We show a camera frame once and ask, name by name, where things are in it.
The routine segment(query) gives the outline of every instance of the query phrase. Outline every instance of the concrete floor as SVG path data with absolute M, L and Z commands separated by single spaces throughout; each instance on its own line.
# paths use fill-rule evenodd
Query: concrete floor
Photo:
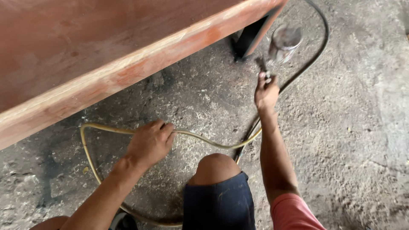
M 316 0 L 331 38 L 322 58 L 279 98 L 279 123 L 302 197 L 327 229 L 409 229 L 409 28 L 407 0 Z M 289 63 L 268 67 L 282 84 L 319 48 L 324 28 L 306 3 L 290 0 L 244 63 L 227 39 L 4 150 L 0 229 L 27 229 L 71 215 L 97 182 L 80 142 L 84 122 L 136 128 L 161 117 L 225 144 L 244 138 L 256 118 L 254 58 L 280 25 L 303 28 Z M 90 152 L 106 176 L 130 136 L 87 130 Z M 260 139 L 240 162 L 249 175 L 257 229 L 272 229 L 259 167 Z M 178 220 L 182 188 L 205 155 L 218 150 L 179 135 L 169 155 L 135 186 L 126 202 L 158 220 Z M 161 229 L 140 224 L 140 229 Z

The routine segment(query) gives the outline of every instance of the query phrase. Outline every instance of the right hand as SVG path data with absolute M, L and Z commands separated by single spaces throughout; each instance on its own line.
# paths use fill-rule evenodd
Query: right hand
M 139 127 L 128 145 L 125 158 L 131 160 L 134 167 L 146 171 L 163 159 L 170 151 L 176 133 L 175 126 L 162 119 Z
M 258 74 L 258 84 L 254 93 L 254 102 L 258 112 L 273 110 L 279 97 L 280 88 L 277 76 L 272 76 L 271 82 L 266 83 L 265 72 Z

